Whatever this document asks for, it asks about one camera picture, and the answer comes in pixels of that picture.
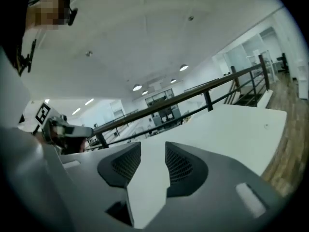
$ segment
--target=wooden handrail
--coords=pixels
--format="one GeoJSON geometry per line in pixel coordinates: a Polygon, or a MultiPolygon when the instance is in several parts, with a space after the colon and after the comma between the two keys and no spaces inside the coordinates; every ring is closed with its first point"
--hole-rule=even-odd
{"type": "Polygon", "coordinates": [[[167,108],[167,107],[170,107],[172,105],[175,105],[175,104],[178,104],[178,103],[181,103],[189,98],[192,98],[196,95],[199,95],[201,93],[204,93],[204,92],[207,92],[209,91],[210,89],[212,88],[215,88],[215,87],[218,87],[224,83],[227,83],[229,81],[232,81],[244,74],[247,74],[249,73],[250,71],[253,71],[255,69],[258,69],[262,66],[262,68],[264,69],[265,68],[265,65],[263,66],[262,64],[257,64],[255,66],[252,66],[250,68],[247,68],[247,69],[244,69],[244,70],[241,70],[239,72],[236,72],[236,73],[233,73],[233,74],[230,74],[230,75],[226,75],[220,79],[216,79],[216,80],[213,80],[213,81],[210,81],[209,83],[207,84],[204,84],[200,87],[197,87],[193,90],[190,90],[190,91],[187,91],[185,93],[182,93],[180,95],[177,95],[173,98],[170,98],[168,100],[165,100],[165,101],[161,101],[161,102],[158,102],[157,104],[151,106],[151,107],[148,107],[144,110],[141,110],[137,113],[134,113],[132,115],[129,115],[127,117],[124,117],[123,119],[120,119],[120,120],[117,120],[111,124],[108,124],[108,125],[103,125],[103,126],[100,126],[100,127],[97,127],[94,129],[94,135],[98,135],[100,133],[103,133],[105,131],[109,131],[111,129],[114,129],[116,127],[119,127],[119,126],[122,126],[124,124],[127,124],[129,122],[132,122],[134,120],[137,120],[137,119],[140,119],[140,118],[143,118],[145,116],[148,116],[150,114],[153,114],[157,111],[160,111],[164,108],[167,108]]]}

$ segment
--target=desk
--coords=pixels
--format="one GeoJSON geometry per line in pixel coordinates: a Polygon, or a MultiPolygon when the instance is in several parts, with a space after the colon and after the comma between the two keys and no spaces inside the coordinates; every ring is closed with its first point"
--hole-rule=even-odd
{"type": "Polygon", "coordinates": [[[191,145],[232,157],[261,175],[276,152],[286,112],[220,105],[172,130],[141,141],[141,163],[128,185],[136,228],[142,228],[165,204],[169,172],[165,142],[191,145]]]}

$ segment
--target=metal railing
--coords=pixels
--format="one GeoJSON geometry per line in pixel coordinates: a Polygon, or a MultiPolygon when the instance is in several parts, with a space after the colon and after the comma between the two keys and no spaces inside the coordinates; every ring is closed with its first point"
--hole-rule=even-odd
{"type": "MultiPolygon", "coordinates": [[[[136,109],[136,110],[134,110],[133,112],[130,112],[130,113],[126,114],[126,115],[120,116],[120,117],[118,117],[118,118],[116,118],[116,119],[114,119],[114,120],[111,120],[111,121],[105,123],[104,126],[105,126],[105,125],[108,125],[108,124],[111,124],[111,123],[114,123],[115,121],[117,121],[117,120],[119,120],[119,119],[122,119],[122,118],[124,118],[124,117],[126,117],[126,116],[129,116],[129,115],[134,114],[134,113],[137,113],[137,112],[138,112],[138,109],[136,109]]],[[[114,128],[114,129],[112,129],[112,130],[110,130],[110,131],[106,131],[104,134],[102,134],[102,136],[104,137],[104,140],[105,140],[106,144],[110,144],[110,143],[113,141],[113,139],[115,139],[116,137],[120,136],[120,133],[122,133],[122,132],[125,130],[125,125],[123,125],[123,126],[121,126],[121,127],[119,127],[119,128],[116,127],[116,128],[114,128]]],[[[95,135],[93,135],[91,138],[88,139],[88,143],[89,143],[89,146],[90,146],[90,147],[88,147],[87,149],[91,149],[91,148],[93,148],[93,147],[97,147],[97,145],[100,145],[100,144],[98,143],[98,139],[93,139],[94,136],[95,136],[95,135]]]]}
{"type": "Polygon", "coordinates": [[[188,91],[193,90],[193,89],[195,89],[195,88],[197,88],[197,87],[201,87],[201,86],[203,86],[203,85],[205,85],[205,84],[207,84],[207,83],[210,83],[210,82],[212,82],[212,81],[213,81],[213,80],[211,80],[211,81],[209,81],[209,82],[205,82],[205,83],[200,84],[200,85],[197,85],[197,86],[195,86],[195,87],[188,88],[188,89],[184,90],[184,92],[188,92],[188,91]]]}
{"type": "Polygon", "coordinates": [[[96,145],[94,146],[94,148],[107,148],[108,145],[112,145],[112,144],[116,144],[116,143],[119,143],[119,142],[122,142],[122,141],[127,141],[127,140],[130,140],[132,138],[136,138],[138,136],[141,136],[143,134],[147,134],[147,133],[151,133],[155,130],[159,130],[160,128],[163,128],[163,127],[166,127],[168,125],[172,125],[172,124],[175,124],[175,123],[179,123],[179,124],[182,124],[183,122],[183,119],[195,114],[195,113],[198,113],[204,109],[208,109],[208,111],[211,111],[213,110],[213,105],[220,102],[221,100],[223,99],[226,99],[225,100],[225,103],[227,102],[227,99],[230,99],[229,97],[233,96],[235,97],[235,93],[237,91],[241,91],[241,89],[249,84],[249,83],[252,83],[252,89],[247,92],[246,94],[243,94],[241,98],[238,99],[237,102],[239,102],[240,100],[244,99],[244,97],[246,97],[247,95],[249,95],[252,91],[253,91],[253,96],[252,98],[247,102],[246,105],[248,105],[249,103],[251,103],[253,100],[255,102],[255,106],[257,106],[257,103],[258,103],[258,94],[261,92],[261,90],[266,87],[266,90],[269,90],[269,79],[268,79],[268,75],[267,75],[267,70],[266,70],[266,66],[265,66],[265,63],[264,63],[264,60],[263,60],[263,57],[262,55],[259,56],[260,58],[260,64],[257,64],[255,66],[252,66],[250,68],[247,68],[247,69],[244,69],[244,70],[241,70],[239,72],[235,72],[235,73],[232,73],[230,75],[226,75],[220,79],[215,79],[215,80],[212,80],[204,85],[201,85],[201,86],[197,86],[197,87],[194,87],[194,89],[191,89],[191,90],[188,90],[178,96],[175,96],[171,99],[168,99],[168,100],[165,100],[165,101],[162,101],[162,102],[159,102],[151,107],[148,107],[144,110],[141,110],[141,111],[138,111],[138,112],[134,112],[133,114],[129,114],[129,115],[126,115],[126,116],[123,116],[122,118],[119,118],[117,120],[114,120],[112,123],[108,123],[108,124],[105,124],[103,126],[100,126],[100,127],[97,127],[94,129],[94,135],[97,137],[97,139],[99,140],[99,142],[101,144],[99,145],[96,145]],[[252,74],[252,71],[253,70],[256,70],[256,69],[260,69],[262,68],[262,71],[259,72],[256,76],[253,76],[252,74]],[[240,76],[243,76],[245,74],[250,74],[250,79],[245,82],[244,84],[242,85],[239,85],[239,81],[238,81],[238,78],[240,76]],[[255,78],[257,78],[258,76],[260,76],[261,74],[263,74],[263,78],[257,83],[255,84],[255,78]],[[264,85],[259,89],[258,92],[256,92],[256,87],[262,82],[262,81],[265,81],[264,85]],[[229,92],[217,99],[215,99],[214,101],[211,100],[210,98],[210,94],[209,94],[209,90],[215,88],[215,87],[218,87],[222,84],[225,84],[227,82],[230,82],[230,81],[233,81],[232,85],[231,85],[231,88],[229,90],[229,92]],[[162,109],[165,109],[167,107],[171,107],[172,105],[175,105],[175,104],[178,104],[180,102],[183,102],[185,100],[188,100],[194,96],[197,96],[197,95],[200,95],[200,94],[203,94],[204,95],[204,98],[205,98],[205,101],[206,101],[206,105],[203,106],[203,107],[200,107],[192,112],[189,112],[181,117],[178,117],[178,118],[175,118],[173,120],[170,120],[170,121],[167,121],[165,123],[163,123],[162,125],[159,125],[159,126],[156,126],[154,128],[151,128],[149,130],[145,130],[145,131],[142,131],[140,133],[136,133],[132,136],[129,136],[129,137],[126,137],[126,138],[122,138],[120,140],[117,140],[117,141],[113,141],[111,143],[106,143],[106,140],[104,139],[104,136],[102,135],[104,132],[106,131],[110,131],[112,129],[115,129],[117,127],[120,127],[120,126],[123,126],[123,125],[126,125],[130,122],[133,122],[135,120],[138,120],[140,118],[143,118],[143,117],[146,117],[148,115],[151,115],[155,112],[158,112],[162,109]]]}

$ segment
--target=recessed light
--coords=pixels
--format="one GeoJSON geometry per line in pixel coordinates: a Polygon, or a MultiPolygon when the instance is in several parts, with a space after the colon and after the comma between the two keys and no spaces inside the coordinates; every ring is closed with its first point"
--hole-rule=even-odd
{"type": "Polygon", "coordinates": [[[81,108],[77,108],[73,113],[72,115],[76,114],[81,108]]]}
{"type": "Polygon", "coordinates": [[[187,64],[183,64],[181,67],[180,67],[180,72],[184,71],[185,69],[187,69],[189,66],[187,64]]]}
{"type": "Polygon", "coordinates": [[[91,57],[91,56],[92,56],[92,54],[93,54],[93,52],[92,52],[92,51],[88,51],[88,52],[86,52],[86,56],[87,56],[87,57],[91,57]]]}
{"type": "Polygon", "coordinates": [[[136,84],[133,88],[133,91],[137,91],[141,89],[141,85],[140,84],[136,84]]]}
{"type": "Polygon", "coordinates": [[[87,106],[90,102],[93,102],[93,98],[91,99],[91,100],[89,100],[89,101],[87,101],[86,103],[85,103],[85,106],[87,106]]]}

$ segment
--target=white ceiling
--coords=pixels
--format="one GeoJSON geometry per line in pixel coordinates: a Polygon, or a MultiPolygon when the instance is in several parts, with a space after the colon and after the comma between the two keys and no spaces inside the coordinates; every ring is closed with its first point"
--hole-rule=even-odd
{"type": "Polygon", "coordinates": [[[164,88],[208,57],[196,41],[224,1],[72,0],[79,9],[73,26],[38,34],[32,72],[23,76],[24,83],[37,99],[135,99],[141,95],[132,91],[136,83],[143,85],[140,92],[152,92],[148,85],[159,80],[164,88]],[[85,56],[88,50],[91,58],[85,56]],[[190,68],[179,72],[184,63],[190,68]]]}

